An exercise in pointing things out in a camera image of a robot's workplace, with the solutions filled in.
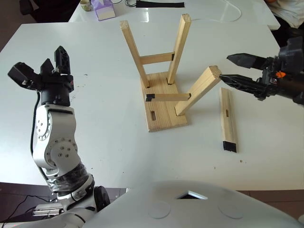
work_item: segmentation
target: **white cord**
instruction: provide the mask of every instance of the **white cord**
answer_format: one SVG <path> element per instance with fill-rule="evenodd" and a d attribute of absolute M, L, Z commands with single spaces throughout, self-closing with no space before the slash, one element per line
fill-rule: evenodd
<path fill-rule="evenodd" d="M 211 18 L 205 18 L 205 19 L 194 19 L 194 20 L 210 20 L 210 21 L 216 21 L 216 22 L 220 22 L 220 23 L 229 23 L 229 22 L 234 22 L 234 21 L 237 21 L 238 19 L 240 19 L 240 17 L 242 16 L 242 11 L 239 9 L 239 7 L 237 7 L 236 5 L 232 4 L 230 1 L 228 0 L 221 0 L 221 1 L 224 1 L 226 3 L 226 6 L 225 6 L 225 9 L 224 9 L 224 13 L 221 17 L 220 20 L 216 20 L 216 19 L 211 19 Z M 227 10 L 227 5 L 230 5 L 232 7 L 234 7 L 238 12 L 239 12 L 239 16 L 236 18 L 236 19 L 233 19 L 233 20 L 229 20 L 229 21 L 224 21 L 223 20 L 223 17 L 225 15 L 225 11 Z"/>

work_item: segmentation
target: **white shirt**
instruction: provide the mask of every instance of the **white shirt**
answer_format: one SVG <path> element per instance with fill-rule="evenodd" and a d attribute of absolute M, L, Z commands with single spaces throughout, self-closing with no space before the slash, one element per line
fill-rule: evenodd
<path fill-rule="evenodd" d="M 293 28 L 298 28 L 304 22 L 304 0 L 277 0 L 268 6 L 274 15 Z"/>

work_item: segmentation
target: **white table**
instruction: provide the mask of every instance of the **white table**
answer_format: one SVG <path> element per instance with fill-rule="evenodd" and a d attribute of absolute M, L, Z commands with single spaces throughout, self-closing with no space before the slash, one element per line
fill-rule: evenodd
<path fill-rule="evenodd" d="M 172 51 L 178 22 L 130 26 L 140 55 Z M 225 74 L 261 76 L 226 60 L 240 52 L 262 57 L 278 53 L 267 26 L 246 28 L 194 21 L 177 73 L 180 91 L 186 92 L 209 65 L 218 65 Z M 79 155 L 97 185 L 195 180 L 236 190 L 304 187 L 304 111 L 289 99 L 273 96 L 260 102 L 232 89 L 239 153 L 222 147 L 219 88 L 229 88 L 223 82 L 187 112 L 188 126 L 148 133 L 139 74 L 118 21 L 22 25 L 2 50 L 0 181 L 45 184 L 29 152 L 36 93 L 20 88 L 7 72 L 19 61 L 39 72 L 59 45 L 68 51 L 74 76 L 70 98 Z M 168 67 L 145 65 L 147 73 Z"/>
<path fill-rule="evenodd" d="M 229 0 L 238 7 L 242 16 L 237 23 L 268 25 L 271 30 L 280 27 L 264 0 Z M 179 2 L 179 0 L 158 0 L 158 2 Z M 121 3 L 114 5 L 116 18 L 110 20 L 128 20 L 134 22 L 176 22 L 181 14 L 190 14 L 192 20 L 235 20 L 239 12 L 223 0 L 185 0 L 185 8 L 130 8 Z M 85 12 L 80 5 L 76 8 L 69 22 L 98 21 L 94 11 Z"/>

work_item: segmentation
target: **cable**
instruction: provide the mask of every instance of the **cable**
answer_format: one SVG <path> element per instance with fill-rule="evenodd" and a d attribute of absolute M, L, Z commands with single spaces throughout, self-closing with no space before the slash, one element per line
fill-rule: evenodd
<path fill-rule="evenodd" d="M 228 21 L 222 20 L 224 14 L 223 14 L 223 16 L 222 16 L 222 18 L 221 18 L 220 20 L 211 19 L 211 18 L 194 19 L 194 20 L 209 20 L 209 21 L 216 21 L 216 22 L 220 22 L 220 23 L 229 23 L 229 22 L 234 22 L 234 21 L 237 21 L 238 19 L 240 19 L 240 17 L 242 16 L 242 11 L 239 9 L 239 7 L 237 7 L 236 5 L 234 5 L 233 3 L 231 3 L 231 2 L 228 1 L 228 0 L 221 0 L 221 1 L 223 1 L 223 2 L 226 3 L 226 7 L 225 7 L 224 11 L 226 11 L 226 9 L 227 9 L 227 4 L 228 4 L 228 5 L 232 6 L 233 8 L 235 8 L 235 9 L 239 12 L 239 16 L 238 16 L 236 19 L 228 20 Z"/>
<path fill-rule="evenodd" d="M 36 91 L 37 92 L 37 101 L 35 103 L 35 106 L 34 106 L 34 113 L 33 113 L 33 124 L 32 124 L 32 133 L 30 135 L 30 152 L 32 154 L 32 157 L 33 157 L 33 153 L 34 153 L 34 149 L 33 149 L 33 143 L 34 143 L 34 131 L 35 131 L 35 121 L 36 121 L 36 111 L 37 111 L 37 107 L 38 107 L 38 104 L 39 104 L 39 101 L 40 101 L 40 92 L 39 91 Z M 48 180 L 48 177 L 46 176 L 46 174 L 43 172 L 42 168 L 37 166 L 41 175 L 43 176 L 43 178 L 47 181 Z"/>
<path fill-rule="evenodd" d="M 36 207 L 32 207 L 30 209 L 28 209 L 26 212 L 24 212 L 24 214 L 28 213 L 30 210 L 35 209 Z"/>
<path fill-rule="evenodd" d="M 123 1 L 123 0 L 120 0 L 120 1 L 118 1 L 118 2 L 115 2 L 115 3 L 113 3 L 113 5 L 114 5 L 114 4 L 118 4 L 118 3 L 121 3 L 122 1 Z"/>
<path fill-rule="evenodd" d="M 4 225 L 7 223 L 7 221 L 15 214 L 15 212 L 17 211 L 17 209 L 19 208 L 19 206 L 20 206 L 22 203 L 24 203 L 24 202 L 27 200 L 28 197 L 36 197 L 36 198 L 38 198 L 38 199 L 40 199 L 40 200 L 43 200 L 43 201 L 49 203 L 48 200 L 46 200 L 46 199 L 44 199 L 44 198 L 41 198 L 41 197 L 39 197 L 39 196 L 27 195 L 27 196 L 24 198 L 24 200 L 23 200 L 21 203 L 19 203 L 19 204 L 17 205 L 17 207 L 15 208 L 15 210 L 13 211 L 13 213 L 11 213 L 11 215 L 10 215 L 6 220 L 3 221 L 3 224 L 2 224 L 2 226 L 1 226 L 1 228 L 4 228 Z"/>
<path fill-rule="evenodd" d="M 128 7 L 135 7 L 135 6 L 136 6 L 136 2 L 135 2 L 134 4 L 130 4 L 129 1 L 130 1 L 130 0 L 125 0 L 125 1 L 124 1 L 124 4 L 125 4 L 126 6 L 128 6 Z"/>

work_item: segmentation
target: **black end cap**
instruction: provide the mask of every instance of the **black end cap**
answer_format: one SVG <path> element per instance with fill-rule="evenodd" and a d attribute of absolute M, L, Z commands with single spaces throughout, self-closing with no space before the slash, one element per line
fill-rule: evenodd
<path fill-rule="evenodd" d="M 223 141 L 223 147 L 225 151 L 237 152 L 237 145 L 233 142 Z"/>

